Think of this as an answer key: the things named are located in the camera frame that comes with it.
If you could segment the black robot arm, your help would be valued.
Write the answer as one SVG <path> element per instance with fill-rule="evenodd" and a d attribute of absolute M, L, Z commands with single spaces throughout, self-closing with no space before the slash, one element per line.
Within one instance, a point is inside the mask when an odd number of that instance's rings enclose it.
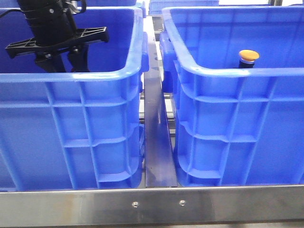
<path fill-rule="evenodd" d="M 38 67 L 49 73 L 63 73 L 61 54 L 67 52 L 74 72 L 89 72 L 89 44 L 109 41 L 107 27 L 77 28 L 73 14 L 86 11 L 85 0 L 80 10 L 69 0 L 19 0 L 18 5 L 34 37 L 6 46 L 10 58 L 35 54 Z"/>

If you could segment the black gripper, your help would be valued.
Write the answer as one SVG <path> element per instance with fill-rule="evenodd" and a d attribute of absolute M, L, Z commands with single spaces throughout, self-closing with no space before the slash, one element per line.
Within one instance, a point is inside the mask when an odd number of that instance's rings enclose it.
<path fill-rule="evenodd" d="M 90 72 L 89 46 L 80 44 L 109 41 L 107 27 L 77 28 L 69 9 L 39 9 L 22 13 L 34 37 L 10 43 L 5 48 L 10 58 L 26 53 L 53 53 L 72 47 L 67 55 L 71 72 Z M 36 54 L 35 64 L 49 73 L 65 73 L 61 55 L 50 53 Z"/>

